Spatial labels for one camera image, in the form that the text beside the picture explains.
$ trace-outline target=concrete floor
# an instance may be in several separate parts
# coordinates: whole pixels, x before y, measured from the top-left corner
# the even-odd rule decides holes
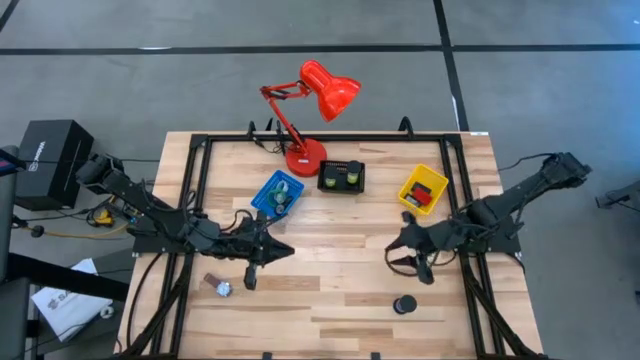
[[[454,45],[640,43],[640,5],[633,0],[443,2]],[[21,0],[0,33],[0,48],[439,42],[433,3],[422,0]],[[440,52],[4,56],[0,144],[19,143],[30,120],[73,118],[106,151],[159,158],[167,131],[265,123],[271,112],[257,89],[294,80],[311,57],[358,79],[363,91],[330,125],[312,101],[285,104],[301,130],[395,129],[404,115],[416,130],[457,128]],[[500,166],[533,153],[572,151],[594,169],[581,188],[543,197],[523,216],[527,282],[545,352],[562,359],[636,358],[638,214],[597,209],[593,198],[640,178],[640,53],[456,53],[455,61],[470,129],[491,133]],[[538,166],[532,160],[503,173],[503,184]],[[127,170],[133,178],[153,178],[156,167]],[[97,201],[82,192],[78,206]],[[49,224],[89,231],[76,220]],[[64,265],[130,246],[21,232],[12,239],[12,251]],[[50,358],[105,356],[111,341]]]

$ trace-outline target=blue plastic tray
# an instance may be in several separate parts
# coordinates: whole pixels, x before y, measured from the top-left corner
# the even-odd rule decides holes
[[[276,170],[276,172],[273,173],[269,181],[267,181],[267,183],[262,187],[262,189],[260,189],[260,191],[258,192],[258,195],[256,195],[256,197],[254,197],[253,200],[251,200],[251,206],[253,206],[258,210],[264,211],[264,213],[267,214],[268,217],[271,217],[271,218],[276,217],[277,216],[276,211],[274,207],[269,204],[269,201],[267,200],[267,196],[269,195],[269,192],[273,190],[281,180],[286,181],[287,184],[289,185],[289,190],[287,190],[287,195],[293,196],[293,201],[291,201],[289,205],[287,205],[287,207],[284,209],[283,215],[287,214],[289,212],[289,209],[291,209],[293,204],[298,200],[298,198],[302,194],[302,190],[304,189],[304,184],[294,179],[293,177],[287,175],[282,170]]]

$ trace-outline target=wooden table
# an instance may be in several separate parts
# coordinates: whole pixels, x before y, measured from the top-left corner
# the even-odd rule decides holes
[[[178,203],[191,134],[168,133],[156,177],[154,194],[173,206]],[[501,192],[489,136],[461,136],[474,197]],[[290,216],[270,227],[270,233],[295,247],[296,253],[259,269],[256,291],[242,285],[245,261],[197,255],[180,358],[260,358],[265,351],[276,359],[369,358],[371,352],[380,352],[383,359],[475,358],[458,261],[434,268],[436,280],[431,286],[393,274],[383,261],[383,248],[403,226],[400,214],[405,208],[396,194],[418,163],[443,173],[438,145],[327,142],[325,147],[330,159],[366,163],[365,192],[326,194],[316,188],[317,178],[301,179],[305,190]],[[455,159],[452,164],[459,187]],[[275,170],[287,171],[281,155],[252,142],[214,143],[209,169],[204,208],[222,226],[231,223],[236,209],[255,213],[250,205],[253,196]],[[462,189],[456,192],[464,203]],[[443,196],[420,222],[432,224],[449,214],[449,201]],[[449,256],[443,253],[441,259]],[[136,262],[125,314],[152,258],[147,254]],[[134,336],[156,311],[166,258],[163,255],[155,264],[143,285]],[[499,310],[529,347],[542,351],[522,269],[506,255],[490,254],[487,259]],[[228,279],[233,295],[216,295],[203,281],[208,272]],[[417,298],[414,313],[393,312],[391,303],[402,294]],[[481,316],[491,351],[483,311]],[[119,338],[124,343],[127,320],[123,318]],[[173,313],[167,319],[163,351],[169,348]]]

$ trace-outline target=black box with logo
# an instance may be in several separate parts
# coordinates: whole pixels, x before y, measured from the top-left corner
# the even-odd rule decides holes
[[[25,171],[18,173],[16,204],[28,210],[75,206],[75,173],[91,152],[93,137],[73,120],[31,121],[20,144]]]

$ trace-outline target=yellow plastic tray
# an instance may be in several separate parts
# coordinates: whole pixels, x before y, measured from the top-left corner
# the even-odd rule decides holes
[[[417,207],[404,199],[404,196],[407,195],[407,193],[411,193],[411,188],[413,187],[413,184],[415,182],[419,182],[422,185],[431,189],[431,197],[433,198],[433,200],[431,200],[431,202],[428,205]],[[409,176],[409,179],[407,180],[406,183],[404,183],[404,186],[398,193],[398,199],[406,207],[416,211],[418,214],[429,215],[429,213],[431,213],[433,208],[436,206],[436,203],[438,202],[438,200],[440,200],[440,196],[444,192],[444,189],[447,188],[448,184],[449,184],[449,179],[438,174],[433,169],[429,168],[427,165],[418,164],[418,166],[416,166],[416,168],[413,169],[413,172],[411,172],[411,176]]]

